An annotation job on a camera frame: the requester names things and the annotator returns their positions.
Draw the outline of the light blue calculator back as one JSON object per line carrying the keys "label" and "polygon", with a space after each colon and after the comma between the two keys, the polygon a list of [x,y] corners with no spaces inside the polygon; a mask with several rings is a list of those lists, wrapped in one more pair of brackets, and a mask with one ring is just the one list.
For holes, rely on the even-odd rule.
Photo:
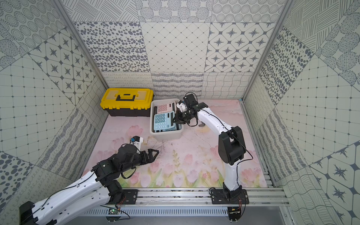
{"label": "light blue calculator back", "polygon": [[167,128],[167,129],[162,129],[162,130],[157,130],[156,133],[159,132],[168,132],[168,131],[177,131],[181,129],[181,125],[177,124],[176,126],[174,126],[173,128]]}

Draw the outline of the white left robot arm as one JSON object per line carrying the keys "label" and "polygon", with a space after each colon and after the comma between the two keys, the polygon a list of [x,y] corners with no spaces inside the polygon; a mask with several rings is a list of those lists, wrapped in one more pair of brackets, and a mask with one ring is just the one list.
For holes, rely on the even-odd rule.
{"label": "white left robot arm", "polygon": [[140,151],[135,144],[123,144],[116,154],[98,162],[84,177],[68,187],[33,203],[27,201],[19,208],[21,225],[62,225],[102,204],[117,205],[128,199],[118,182],[124,172],[150,164],[158,150]]}

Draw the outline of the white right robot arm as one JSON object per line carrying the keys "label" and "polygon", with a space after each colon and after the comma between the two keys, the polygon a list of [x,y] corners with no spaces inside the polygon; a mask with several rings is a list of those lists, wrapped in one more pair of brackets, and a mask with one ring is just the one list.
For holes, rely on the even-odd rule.
{"label": "white right robot arm", "polygon": [[190,125],[192,119],[202,126],[206,125],[218,137],[218,154],[225,164],[226,176],[223,182],[223,194],[228,203],[248,204],[246,190],[239,182],[239,166],[247,152],[242,129],[232,127],[217,117],[205,103],[199,103],[195,93],[188,92],[177,104],[177,112],[172,120],[176,124]]}

